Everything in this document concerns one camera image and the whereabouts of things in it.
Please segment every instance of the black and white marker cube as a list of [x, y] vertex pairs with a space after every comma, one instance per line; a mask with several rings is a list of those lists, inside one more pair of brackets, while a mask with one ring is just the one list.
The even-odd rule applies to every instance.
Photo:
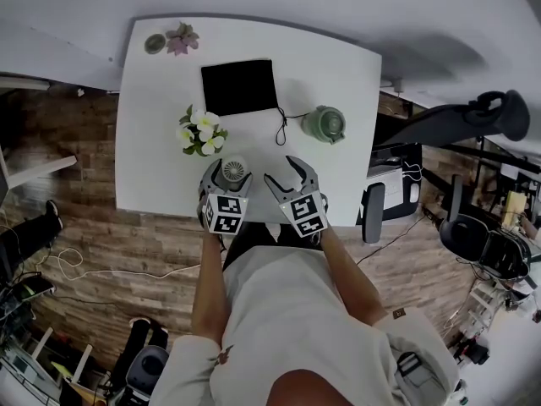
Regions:
[[283, 203], [280, 209], [301, 238], [327, 228], [327, 217], [319, 191]]
[[205, 220], [211, 233], [237, 234], [243, 223], [248, 199], [230, 195], [209, 194]]

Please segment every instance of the white table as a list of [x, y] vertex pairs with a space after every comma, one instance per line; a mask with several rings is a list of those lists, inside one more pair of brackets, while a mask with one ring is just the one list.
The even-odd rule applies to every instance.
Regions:
[[286, 128], [287, 143], [275, 143], [277, 110], [221, 119], [229, 131], [221, 157], [238, 153], [254, 172], [248, 221], [287, 222], [263, 182], [271, 174], [300, 187], [285, 155], [310, 164], [330, 202], [331, 224], [355, 224], [369, 164], [380, 90], [381, 57], [350, 43], [282, 25], [223, 18], [182, 18], [200, 36], [199, 49], [174, 57], [149, 55], [148, 36], [178, 27], [180, 19], [137, 21], [128, 55], [117, 115], [117, 207], [195, 217], [197, 188], [217, 156], [184, 155], [175, 138], [178, 120], [190, 104], [205, 108], [202, 66], [256, 58], [273, 62], [278, 103], [287, 115], [318, 105], [336, 107], [346, 118], [346, 139], [329, 145], [307, 136], [299, 121]]

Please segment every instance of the white t-shirt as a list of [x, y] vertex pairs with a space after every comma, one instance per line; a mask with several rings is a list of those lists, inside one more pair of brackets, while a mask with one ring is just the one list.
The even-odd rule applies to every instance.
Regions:
[[374, 327], [353, 319], [320, 251], [254, 247], [224, 277], [232, 313], [222, 349], [208, 338], [177, 339], [152, 406], [265, 405], [274, 382], [292, 370], [313, 371], [355, 406], [409, 405], [392, 338], [428, 350], [447, 392], [458, 381], [453, 358], [418, 310]]

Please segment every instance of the brown logo patch on sleeve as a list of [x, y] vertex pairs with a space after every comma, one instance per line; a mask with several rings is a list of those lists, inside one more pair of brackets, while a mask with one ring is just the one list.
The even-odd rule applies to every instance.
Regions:
[[406, 315], [406, 311], [403, 309], [403, 308], [399, 308], [398, 310], [394, 310], [392, 312], [392, 316], [393, 318], [396, 320], [396, 319], [400, 319], [401, 317], [403, 317], [404, 315]]

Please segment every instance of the black pants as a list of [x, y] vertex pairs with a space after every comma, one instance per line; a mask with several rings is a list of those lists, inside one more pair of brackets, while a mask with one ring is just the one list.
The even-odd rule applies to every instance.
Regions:
[[240, 255], [259, 245], [278, 245], [282, 247], [321, 250], [321, 246], [313, 245], [310, 238], [301, 238], [289, 224], [280, 224], [280, 235], [278, 236], [278, 240], [275, 241], [264, 223], [245, 222], [229, 246], [226, 261], [223, 264], [223, 270], [225, 271]]
[[20, 263], [50, 244], [60, 230], [58, 217], [52, 212], [22, 222], [0, 235], [0, 256], [14, 272]]
[[[146, 336], [150, 330], [148, 321], [135, 321], [132, 326], [132, 331], [129, 334], [128, 341], [124, 347], [124, 351], [118, 357], [115, 368], [111, 374], [112, 392], [118, 392], [126, 385], [126, 375], [128, 374], [129, 366], [134, 362], [137, 354], [143, 350], [145, 346]], [[157, 327], [152, 331], [152, 337], [149, 341], [149, 346], [160, 346], [167, 348], [167, 339], [169, 335]]]

